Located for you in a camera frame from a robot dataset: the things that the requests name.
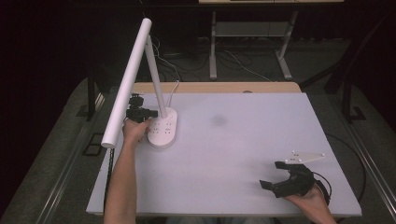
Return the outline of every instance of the person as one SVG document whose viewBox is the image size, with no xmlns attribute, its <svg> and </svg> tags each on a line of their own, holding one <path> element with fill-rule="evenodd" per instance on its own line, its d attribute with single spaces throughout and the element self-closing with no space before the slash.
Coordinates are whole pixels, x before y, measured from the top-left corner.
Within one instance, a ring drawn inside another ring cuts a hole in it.
<svg viewBox="0 0 396 224">
<path fill-rule="evenodd" d="M 135 223 L 136 218 L 136 173 L 134 168 L 134 151 L 137 144 L 149 130 L 151 119 L 136 123 L 130 119 L 124 121 L 122 127 L 123 144 L 119 158 L 110 179 L 104 222 L 105 224 Z M 285 200 L 295 204 L 301 209 L 305 216 L 318 224 L 336 223 L 327 206 L 320 188 L 315 185 L 307 194 L 290 195 Z M 211 223 L 210 218 L 191 219 L 188 217 L 183 222 L 183 218 L 170 218 L 170 222 L 177 223 Z M 231 220 L 225 219 L 226 223 L 268 223 L 266 219 L 240 218 Z"/>
</svg>

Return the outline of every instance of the lamp base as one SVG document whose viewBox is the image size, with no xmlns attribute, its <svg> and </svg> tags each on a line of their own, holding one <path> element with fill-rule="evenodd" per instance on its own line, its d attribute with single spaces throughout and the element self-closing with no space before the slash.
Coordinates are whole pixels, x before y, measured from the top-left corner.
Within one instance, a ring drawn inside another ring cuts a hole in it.
<svg viewBox="0 0 396 224">
<path fill-rule="evenodd" d="M 155 147 L 167 148 L 172 146 L 176 137 L 177 112 L 171 107 L 166 107 L 167 117 L 159 116 L 150 124 L 148 141 Z"/>
</svg>

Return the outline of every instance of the gray carpet floor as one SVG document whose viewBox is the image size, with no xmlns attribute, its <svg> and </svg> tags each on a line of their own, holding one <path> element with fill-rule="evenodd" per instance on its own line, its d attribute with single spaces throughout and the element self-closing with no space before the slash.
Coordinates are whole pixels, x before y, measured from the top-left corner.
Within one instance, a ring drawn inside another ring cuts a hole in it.
<svg viewBox="0 0 396 224">
<path fill-rule="evenodd" d="M 220 41 L 217 45 L 218 81 L 265 81 L 263 77 L 241 68 L 227 51 L 234 52 L 234 57 L 238 58 L 240 63 L 248 64 L 246 67 L 249 70 L 272 81 L 284 81 L 274 54 L 279 44 L 276 40 L 263 39 L 246 49 L 235 43 Z M 202 45 L 207 47 L 207 42 L 203 41 Z M 286 60 L 293 81 L 299 83 L 307 80 L 334 64 L 341 58 L 347 46 L 348 42 L 345 40 L 291 42 Z M 168 61 L 179 65 L 177 70 L 183 81 L 210 81 L 208 51 L 208 48 L 203 48 L 202 53 L 195 59 L 180 57 Z M 177 77 L 172 67 L 160 65 L 159 70 L 162 81 L 174 81 Z M 355 149 L 356 145 L 347 126 L 356 130 L 390 188 L 396 189 L 396 181 L 392 174 L 396 161 L 394 131 L 357 88 L 353 89 L 352 105 L 361 109 L 366 120 L 346 124 L 340 115 L 341 92 L 335 95 L 325 94 L 323 86 L 326 80 L 327 78 L 323 78 L 303 91 L 307 92 L 355 195 L 358 197 L 363 189 L 363 171 L 359 158 L 351 150 Z M 102 150 L 98 156 L 84 156 L 82 152 L 94 133 L 104 132 L 116 93 L 111 91 L 104 94 L 106 99 L 101 99 L 97 103 L 97 113 L 91 121 L 86 121 L 84 113 L 81 115 L 81 109 L 87 104 L 86 88 L 87 83 L 84 80 L 70 96 L 64 112 L 3 215 L 2 224 L 103 222 L 102 217 L 87 214 L 85 210 L 105 151 Z M 100 141 L 100 135 L 93 138 L 94 143 L 99 144 Z M 88 150 L 94 152 L 98 148 L 93 146 Z M 366 177 L 365 193 L 361 198 L 362 217 L 346 218 L 342 223 L 394 223 L 375 186 L 375 181 L 369 175 Z M 279 220 L 284 224 L 309 223 L 305 217 Z"/>
</svg>

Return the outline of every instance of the white desk lamp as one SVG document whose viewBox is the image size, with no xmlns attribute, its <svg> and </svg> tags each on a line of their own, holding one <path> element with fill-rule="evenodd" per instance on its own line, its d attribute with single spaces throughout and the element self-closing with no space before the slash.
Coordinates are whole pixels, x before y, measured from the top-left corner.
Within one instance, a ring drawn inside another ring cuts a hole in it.
<svg viewBox="0 0 396 224">
<path fill-rule="evenodd" d="M 151 132 L 148 133 L 148 140 L 155 147 L 170 147 L 175 140 L 177 112 L 170 107 L 165 107 L 163 102 L 163 92 L 161 90 L 157 64 L 155 63 L 154 51 L 149 36 L 150 28 L 151 20 L 143 19 L 107 123 L 105 135 L 102 139 L 102 147 L 115 148 L 117 146 L 121 126 L 125 119 L 125 112 L 133 92 L 137 70 L 142 59 L 143 50 L 146 52 L 148 58 L 148 67 L 160 107 L 160 116 L 151 122 Z"/>
</svg>

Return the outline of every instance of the background desk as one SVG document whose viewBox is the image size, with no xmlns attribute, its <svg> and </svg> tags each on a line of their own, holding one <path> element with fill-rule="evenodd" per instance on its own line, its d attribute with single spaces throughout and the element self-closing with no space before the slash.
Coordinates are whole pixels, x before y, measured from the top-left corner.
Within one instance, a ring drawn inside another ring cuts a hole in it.
<svg viewBox="0 0 396 224">
<path fill-rule="evenodd" d="M 136 84 L 134 91 L 147 91 L 147 85 Z M 166 83 L 164 91 L 174 85 Z M 181 93 L 200 88 L 215 93 Z M 258 93 L 282 88 L 291 92 Z M 144 98 L 144 107 L 157 107 L 154 94 Z M 259 179 L 289 178 L 288 172 L 275 168 L 274 161 L 286 159 L 292 150 L 326 153 L 325 160 L 307 166 L 332 183 L 332 212 L 340 217 L 361 214 L 316 115 L 296 84 L 180 83 L 172 107 L 178 112 L 176 142 L 168 149 L 143 142 L 136 151 L 138 215 L 299 216 L 295 206 L 277 199 L 259 183 Z M 115 158 L 121 142 L 120 138 Z M 107 166 L 108 154 L 89 213 L 102 214 Z"/>
</svg>

